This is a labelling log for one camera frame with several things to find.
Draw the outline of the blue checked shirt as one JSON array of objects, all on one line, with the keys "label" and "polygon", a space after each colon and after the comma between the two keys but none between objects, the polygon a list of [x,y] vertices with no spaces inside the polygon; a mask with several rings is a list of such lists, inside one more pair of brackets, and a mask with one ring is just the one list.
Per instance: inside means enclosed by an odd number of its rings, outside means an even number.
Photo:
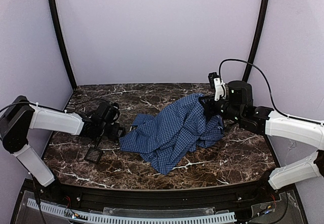
[{"label": "blue checked shirt", "polygon": [[207,119],[199,99],[190,94],[166,106],[156,116],[138,114],[133,130],[119,139],[120,150],[138,153],[152,168],[167,175],[188,152],[213,146],[224,135],[220,116]]}]

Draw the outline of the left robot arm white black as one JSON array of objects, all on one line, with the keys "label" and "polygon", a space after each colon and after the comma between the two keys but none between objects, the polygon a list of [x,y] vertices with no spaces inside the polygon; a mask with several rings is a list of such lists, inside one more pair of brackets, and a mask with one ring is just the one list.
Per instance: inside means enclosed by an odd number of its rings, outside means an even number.
[{"label": "left robot arm white black", "polygon": [[119,105],[103,101],[90,113],[68,113],[18,96],[1,109],[1,142],[5,150],[15,156],[43,187],[56,182],[56,177],[29,144],[27,135],[31,129],[68,133],[94,140],[98,145],[103,136],[118,140],[126,133],[117,120]]}]

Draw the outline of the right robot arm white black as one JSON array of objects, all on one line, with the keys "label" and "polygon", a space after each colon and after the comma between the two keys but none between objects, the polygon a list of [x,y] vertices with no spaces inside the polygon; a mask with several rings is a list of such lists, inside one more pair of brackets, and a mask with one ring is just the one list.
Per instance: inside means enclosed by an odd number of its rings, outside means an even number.
[{"label": "right robot arm white black", "polygon": [[243,81],[223,83],[214,79],[214,96],[199,98],[205,116],[219,115],[247,131],[278,136],[311,145],[316,151],[287,166],[267,170],[262,184],[273,190],[313,177],[323,176],[323,122],[284,116],[270,107],[254,106],[252,86]]}]

